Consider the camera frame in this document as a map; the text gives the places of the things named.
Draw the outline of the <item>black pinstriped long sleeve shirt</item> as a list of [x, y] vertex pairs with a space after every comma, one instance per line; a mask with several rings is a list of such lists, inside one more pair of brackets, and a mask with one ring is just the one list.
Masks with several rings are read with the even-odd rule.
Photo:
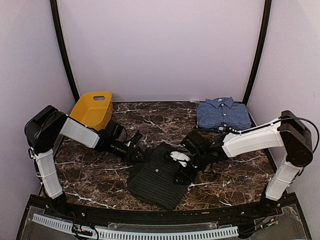
[[136, 163], [130, 170], [127, 190], [136, 198], [173, 211], [185, 195], [188, 185], [176, 184], [175, 175], [182, 165], [170, 157], [175, 151], [162, 142], [147, 151], [147, 162]]

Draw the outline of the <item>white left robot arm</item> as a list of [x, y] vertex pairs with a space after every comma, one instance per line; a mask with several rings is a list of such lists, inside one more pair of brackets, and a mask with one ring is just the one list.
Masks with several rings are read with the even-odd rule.
[[129, 164], [145, 163], [147, 156], [138, 145], [143, 135], [137, 131], [131, 138], [120, 141], [124, 127], [111, 120], [101, 130], [94, 130], [52, 105], [46, 106], [24, 127], [29, 145], [29, 157], [46, 195], [53, 200], [51, 210], [60, 218], [67, 218], [70, 206], [62, 199], [64, 194], [55, 166], [54, 147], [60, 136], [76, 141], [97, 152], [111, 153]]

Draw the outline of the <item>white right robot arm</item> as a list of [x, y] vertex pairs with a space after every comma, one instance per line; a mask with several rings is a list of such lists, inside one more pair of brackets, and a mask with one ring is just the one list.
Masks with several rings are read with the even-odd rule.
[[235, 158], [259, 150], [269, 150], [275, 157], [276, 171], [261, 195], [262, 201], [255, 205], [255, 213], [266, 217], [274, 210], [275, 204], [285, 190], [312, 164], [320, 148], [317, 140], [312, 143], [313, 126], [316, 135], [320, 134], [320, 115], [313, 114], [314, 121], [295, 116], [286, 110], [281, 116], [262, 125], [239, 132], [229, 132], [217, 136], [213, 141], [191, 131], [182, 140], [185, 150], [173, 150], [169, 157], [181, 164], [174, 183], [192, 184], [198, 172], [209, 164]]

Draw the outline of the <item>yellow plastic basket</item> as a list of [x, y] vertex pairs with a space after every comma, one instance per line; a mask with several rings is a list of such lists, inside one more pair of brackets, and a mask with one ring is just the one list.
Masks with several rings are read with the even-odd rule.
[[100, 131], [107, 126], [112, 114], [112, 93], [100, 91], [82, 95], [69, 116], [89, 128]]

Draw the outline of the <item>blue checked folded shirt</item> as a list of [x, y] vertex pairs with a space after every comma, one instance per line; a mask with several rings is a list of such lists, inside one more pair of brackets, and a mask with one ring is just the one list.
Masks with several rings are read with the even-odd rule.
[[232, 97], [206, 99], [198, 105], [196, 116], [197, 127], [202, 130], [231, 128], [243, 131], [252, 126], [246, 105], [235, 102]]

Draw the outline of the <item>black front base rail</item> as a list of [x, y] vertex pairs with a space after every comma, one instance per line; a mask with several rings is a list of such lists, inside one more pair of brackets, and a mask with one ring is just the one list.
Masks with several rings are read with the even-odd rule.
[[66, 204], [68, 216], [57, 213], [47, 199], [31, 195], [18, 229], [19, 240], [85, 240], [32, 221], [34, 214], [67, 220], [95, 229], [111, 223], [126, 225], [176, 226], [196, 224], [215, 229], [238, 227], [238, 236], [221, 240], [309, 240], [311, 234], [295, 194], [276, 204], [253, 202], [221, 208], [184, 211], [133, 211]]

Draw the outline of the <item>black enclosure frame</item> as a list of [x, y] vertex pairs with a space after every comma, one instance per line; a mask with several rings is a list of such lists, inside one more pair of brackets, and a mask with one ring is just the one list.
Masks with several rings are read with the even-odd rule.
[[233, 97], [247, 103], [268, 29], [269, 0], [52, 0], [74, 100]]

